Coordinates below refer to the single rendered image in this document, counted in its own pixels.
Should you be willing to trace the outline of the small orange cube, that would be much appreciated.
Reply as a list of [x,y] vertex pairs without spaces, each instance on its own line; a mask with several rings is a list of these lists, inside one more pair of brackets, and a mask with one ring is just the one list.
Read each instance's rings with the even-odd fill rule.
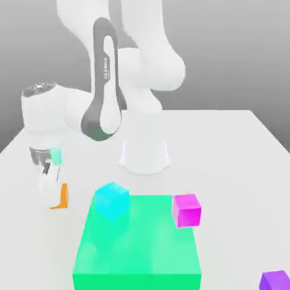
[[62,183],[60,189],[57,191],[56,199],[53,201],[51,210],[68,208],[69,206],[69,191],[67,183]]

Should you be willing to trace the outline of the small cyan cube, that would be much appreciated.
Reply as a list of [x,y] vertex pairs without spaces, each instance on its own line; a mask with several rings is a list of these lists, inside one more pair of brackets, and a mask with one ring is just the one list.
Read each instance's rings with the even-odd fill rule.
[[95,209],[110,221],[118,219],[130,208],[128,189],[110,182],[95,191]]

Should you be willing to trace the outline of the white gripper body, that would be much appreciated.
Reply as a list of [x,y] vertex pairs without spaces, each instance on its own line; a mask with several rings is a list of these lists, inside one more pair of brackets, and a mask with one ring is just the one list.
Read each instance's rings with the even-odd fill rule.
[[56,207],[61,200],[61,166],[45,162],[39,174],[38,185],[43,207]]

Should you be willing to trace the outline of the small magenta cube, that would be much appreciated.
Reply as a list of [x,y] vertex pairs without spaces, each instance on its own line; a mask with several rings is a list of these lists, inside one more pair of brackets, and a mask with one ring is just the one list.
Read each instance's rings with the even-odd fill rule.
[[177,228],[200,225],[202,207],[195,194],[172,196],[172,216]]

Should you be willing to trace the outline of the large green box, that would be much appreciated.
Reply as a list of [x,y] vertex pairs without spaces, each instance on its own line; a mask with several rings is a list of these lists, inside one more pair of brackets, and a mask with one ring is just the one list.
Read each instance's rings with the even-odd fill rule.
[[74,290],[200,290],[201,277],[193,230],[176,227],[170,195],[132,195],[115,221],[91,202]]

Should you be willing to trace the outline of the small purple cube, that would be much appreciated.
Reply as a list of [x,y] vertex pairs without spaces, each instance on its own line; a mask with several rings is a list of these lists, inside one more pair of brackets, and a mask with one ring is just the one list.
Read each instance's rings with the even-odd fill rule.
[[284,270],[264,272],[259,290],[290,290],[290,278]]

